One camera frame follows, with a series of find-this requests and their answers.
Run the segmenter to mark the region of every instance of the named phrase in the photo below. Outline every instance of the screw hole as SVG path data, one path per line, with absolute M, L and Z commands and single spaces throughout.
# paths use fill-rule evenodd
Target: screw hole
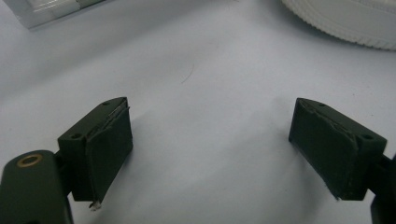
M 81 136 L 82 136 L 81 133 L 75 133 L 75 134 L 72 134 L 70 137 L 71 137 L 72 139 L 78 139 L 78 138 L 80 138 Z
M 367 140 L 372 140 L 372 139 L 374 139 L 371 135 L 369 135 L 369 134 L 364 134 L 364 135 L 362 135 L 362 137 L 364 138 L 364 139 L 367 139 Z
M 40 154 L 28 155 L 20 159 L 17 165 L 21 168 L 29 167 L 38 164 L 43 159 Z

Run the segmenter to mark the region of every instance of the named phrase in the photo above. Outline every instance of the green plastic part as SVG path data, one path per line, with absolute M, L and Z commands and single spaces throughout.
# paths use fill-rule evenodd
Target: green plastic part
M 320 102 L 298 98 L 289 140 L 322 177 L 332 195 L 363 200 L 366 174 L 381 161 L 387 140 Z
M 60 156 L 74 178 L 76 201 L 101 203 L 133 148 L 129 106 L 125 97 L 106 101 L 58 139 Z
M 6 165 L 0 187 L 0 223 L 73 223 L 52 152 L 32 151 Z

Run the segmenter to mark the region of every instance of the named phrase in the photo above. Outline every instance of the transparent plastic box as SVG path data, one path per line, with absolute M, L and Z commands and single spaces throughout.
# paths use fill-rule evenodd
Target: transparent plastic box
M 104 0 L 4 0 L 26 28 L 54 21 Z

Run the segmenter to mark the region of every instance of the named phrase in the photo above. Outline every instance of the white surface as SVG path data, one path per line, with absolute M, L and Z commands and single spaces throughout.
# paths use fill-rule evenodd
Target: white surface
M 396 148 L 396 57 L 348 44 L 277 0 L 114 0 L 29 32 L 0 3 L 0 166 L 127 96 L 134 152 L 76 224 L 371 223 L 288 142 L 296 97 Z

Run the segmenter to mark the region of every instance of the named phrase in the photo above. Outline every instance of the white plastic object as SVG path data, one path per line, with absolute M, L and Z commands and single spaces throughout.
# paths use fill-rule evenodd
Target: white plastic object
M 4 0 L 26 28 L 53 21 L 102 0 Z
M 282 0 L 297 16 L 346 41 L 396 50 L 396 0 Z

